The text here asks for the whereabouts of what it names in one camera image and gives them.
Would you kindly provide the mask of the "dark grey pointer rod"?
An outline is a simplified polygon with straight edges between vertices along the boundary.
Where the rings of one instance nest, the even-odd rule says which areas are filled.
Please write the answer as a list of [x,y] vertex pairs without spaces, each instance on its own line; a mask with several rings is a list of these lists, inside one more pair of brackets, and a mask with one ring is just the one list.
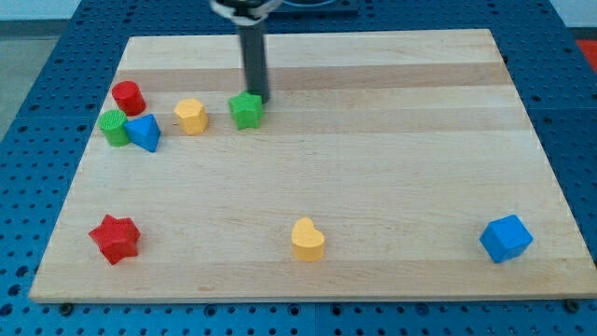
[[263,104],[271,97],[265,33],[264,21],[238,28],[246,90],[260,96]]

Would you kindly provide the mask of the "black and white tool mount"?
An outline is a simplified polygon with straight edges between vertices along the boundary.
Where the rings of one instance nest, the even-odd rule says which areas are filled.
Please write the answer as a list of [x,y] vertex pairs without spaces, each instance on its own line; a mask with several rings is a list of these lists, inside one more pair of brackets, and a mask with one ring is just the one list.
[[255,25],[266,20],[283,0],[210,0],[213,12],[236,25]]

